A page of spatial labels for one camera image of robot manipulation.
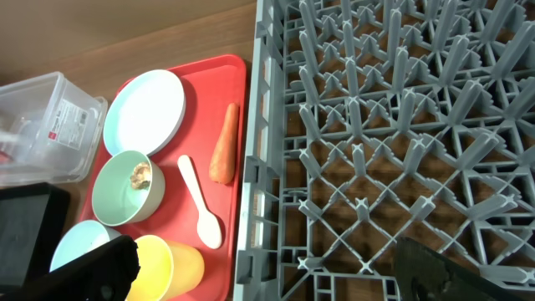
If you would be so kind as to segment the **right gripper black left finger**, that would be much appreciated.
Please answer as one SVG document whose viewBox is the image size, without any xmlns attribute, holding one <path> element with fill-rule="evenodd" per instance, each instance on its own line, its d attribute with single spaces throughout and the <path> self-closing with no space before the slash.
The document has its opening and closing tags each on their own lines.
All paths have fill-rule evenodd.
<svg viewBox="0 0 535 301">
<path fill-rule="evenodd" d="M 1 301 L 125 300 L 140 271 L 137 244 L 121 235 L 41 278 L 1 296 Z"/>
</svg>

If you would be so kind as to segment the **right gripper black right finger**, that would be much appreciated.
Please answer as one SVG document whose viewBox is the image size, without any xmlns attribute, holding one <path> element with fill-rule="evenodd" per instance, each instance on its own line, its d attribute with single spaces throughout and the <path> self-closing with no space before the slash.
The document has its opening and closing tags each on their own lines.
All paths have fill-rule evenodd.
<svg viewBox="0 0 535 301">
<path fill-rule="evenodd" d="M 472 273 L 419 242 L 402 237 L 395 249 L 395 280 L 400 296 L 409 300 L 518 300 L 499 281 L 527 284 L 531 270 L 485 265 Z"/>
</svg>

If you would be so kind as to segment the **light blue bowl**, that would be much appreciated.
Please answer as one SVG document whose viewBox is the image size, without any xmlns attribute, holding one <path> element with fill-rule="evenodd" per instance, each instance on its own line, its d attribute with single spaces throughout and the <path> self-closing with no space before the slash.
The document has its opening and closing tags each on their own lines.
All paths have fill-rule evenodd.
<svg viewBox="0 0 535 301">
<path fill-rule="evenodd" d="M 77 223 L 60 240 L 53 253 L 49 272 L 53 272 L 119 236 L 118 231 L 95 220 Z"/>
</svg>

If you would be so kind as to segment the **yellow plastic cup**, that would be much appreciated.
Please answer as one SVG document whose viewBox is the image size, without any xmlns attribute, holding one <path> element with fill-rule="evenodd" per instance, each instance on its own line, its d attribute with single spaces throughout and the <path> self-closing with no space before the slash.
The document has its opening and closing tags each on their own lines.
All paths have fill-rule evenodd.
<svg viewBox="0 0 535 301">
<path fill-rule="evenodd" d="M 205 262 L 194 247 L 156 235 L 135 239 L 140 271 L 127 301 L 168 300 L 194 289 L 202 280 Z"/>
</svg>

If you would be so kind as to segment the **green bowl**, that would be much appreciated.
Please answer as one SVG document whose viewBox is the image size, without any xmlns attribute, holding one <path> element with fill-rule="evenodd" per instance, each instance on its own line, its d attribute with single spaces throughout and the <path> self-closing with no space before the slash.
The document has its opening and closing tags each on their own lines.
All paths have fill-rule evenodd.
<svg viewBox="0 0 535 301">
<path fill-rule="evenodd" d="M 146 189 L 130 186 L 130 176 L 141 162 L 151 166 L 152 180 Z M 91 204 L 96 218 L 106 226 L 141 222 L 160 206 L 166 181 L 160 167 L 148 156 L 136 150 L 126 150 L 112 156 L 97 175 Z"/>
</svg>

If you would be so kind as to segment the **brown food scrap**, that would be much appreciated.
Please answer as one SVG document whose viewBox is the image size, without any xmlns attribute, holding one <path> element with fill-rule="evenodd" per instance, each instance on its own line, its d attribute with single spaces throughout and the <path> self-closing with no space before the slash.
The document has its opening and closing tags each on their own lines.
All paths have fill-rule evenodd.
<svg viewBox="0 0 535 301">
<path fill-rule="evenodd" d="M 135 190 L 146 189 L 150 186 L 151 180 L 152 172 L 150 164 L 141 162 L 134 168 L 130 176 L 130 186 Z"/>
</svg>

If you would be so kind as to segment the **orange carrot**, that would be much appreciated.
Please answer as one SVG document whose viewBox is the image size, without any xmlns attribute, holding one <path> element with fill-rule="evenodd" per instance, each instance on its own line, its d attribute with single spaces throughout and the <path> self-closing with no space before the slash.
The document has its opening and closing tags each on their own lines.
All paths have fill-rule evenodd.
<svg viewBox="0 0 535 301">
<path fill-rule="evenodd" d="M 209 177 L 214 182 L 226 185 L 234 177 L 237 157 L 238 121 L 239 105 L 231 103 L 227 107 L 222 130 L 209 165 Z"/>
</svg>

